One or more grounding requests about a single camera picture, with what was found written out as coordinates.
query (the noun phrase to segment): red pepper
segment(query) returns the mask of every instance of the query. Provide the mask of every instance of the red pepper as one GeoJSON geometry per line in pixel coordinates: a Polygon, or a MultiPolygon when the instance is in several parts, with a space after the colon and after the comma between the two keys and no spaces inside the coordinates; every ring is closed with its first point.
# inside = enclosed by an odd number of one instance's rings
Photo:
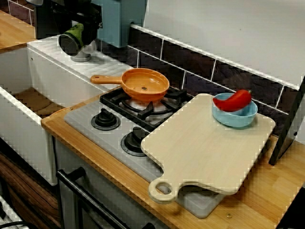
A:
{"type": "Polygon", "coordinates": [[[234,112],[247,106],[251,102],[251,98],[251,91],[239,90],[226,100],[213,98],[213,102],[219,110],[234,112]]]}

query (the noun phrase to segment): cutting board hole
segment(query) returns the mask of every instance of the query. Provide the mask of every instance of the cutting board hole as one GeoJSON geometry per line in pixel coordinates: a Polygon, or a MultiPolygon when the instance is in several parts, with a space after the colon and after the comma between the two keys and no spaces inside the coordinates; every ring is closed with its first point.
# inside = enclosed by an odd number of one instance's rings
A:
{"type": "Polygon", "coordinates": [[[170,194],[172,192],[172,187],[167,184],[167,183],[159,183],[156,186],[157,189],[159,189],[160,191],[162,191],[164,194],[170,194]]]}

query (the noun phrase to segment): blue bowl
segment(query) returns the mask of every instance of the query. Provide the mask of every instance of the blue bowl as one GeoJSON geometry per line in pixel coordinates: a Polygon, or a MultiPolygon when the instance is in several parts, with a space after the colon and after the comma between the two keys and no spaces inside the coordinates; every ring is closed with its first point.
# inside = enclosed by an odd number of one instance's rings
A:
{"type": "MultiPolygon", "coordinates": [[[[233,93],[222,93],[215,96],[220,100],[225,100],[232,96],[233,93]]],[[[219,110],[214,102],[212,107],[213,117],[220,123],[231,127],[245,127],[250,125],[257,113],[257,105],[251,101],[246,107],[235,112],[225,112],[219,110]]]]}

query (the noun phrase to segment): pan handle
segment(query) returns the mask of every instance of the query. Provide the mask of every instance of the pan handle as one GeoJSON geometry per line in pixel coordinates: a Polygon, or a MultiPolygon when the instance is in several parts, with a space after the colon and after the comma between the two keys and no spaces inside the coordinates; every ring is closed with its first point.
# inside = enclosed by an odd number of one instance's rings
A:
{"type": "Polygon", "coordinates": [[[122,84],[122,77],[120,76],[106,76],[106,75],[93,75],[91,82],[95,84],[122,84]]]}

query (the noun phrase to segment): wooden cabinet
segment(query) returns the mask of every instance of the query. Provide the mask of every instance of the wooden cabinet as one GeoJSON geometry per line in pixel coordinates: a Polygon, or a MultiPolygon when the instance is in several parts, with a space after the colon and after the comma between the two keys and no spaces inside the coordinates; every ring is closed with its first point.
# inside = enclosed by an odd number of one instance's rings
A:
{"type": "Polygon", "coordinates": [[[16,152],[0,141],[4,197],[19,216],[40,229],[61,228],[58,187],[52,187],[16,152]]]}

